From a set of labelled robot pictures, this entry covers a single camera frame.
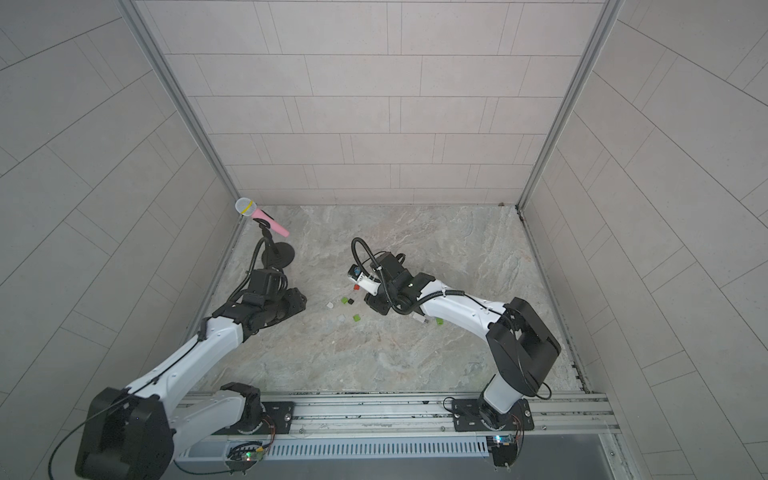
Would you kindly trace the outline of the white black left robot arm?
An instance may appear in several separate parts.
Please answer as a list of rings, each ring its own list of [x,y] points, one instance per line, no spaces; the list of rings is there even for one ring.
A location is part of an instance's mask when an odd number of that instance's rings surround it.
[[[222,429],[241,434],[264,430],[267,441],[233,448],[239,471],[261,459],[278,427],[258,388],[230,382],[188,408],[182,400],[229,352],[259,331],[306,308],[307,298],[288,285],[285,267],[294,248],[265,232],[243,281],[227,301],[202,319],[198,332],[149,373],[122,389],[106,388],[91,402],[74,472],[82,479],[159,479],[180,453]]]

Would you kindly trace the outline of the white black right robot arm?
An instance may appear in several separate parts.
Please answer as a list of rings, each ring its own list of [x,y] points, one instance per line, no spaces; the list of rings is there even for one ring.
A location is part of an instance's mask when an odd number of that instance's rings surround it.
[[[360,237],[352,239],[351,252],[348,276],[378,314],[441,319],[487,342],[497,370],[478,399],[478,416],[487,427],[506,428],[515,405],[539,395],[562,347],[527,301],[479,299],[432,275],[413,275],[404,267],[403,254],[375,254]]]

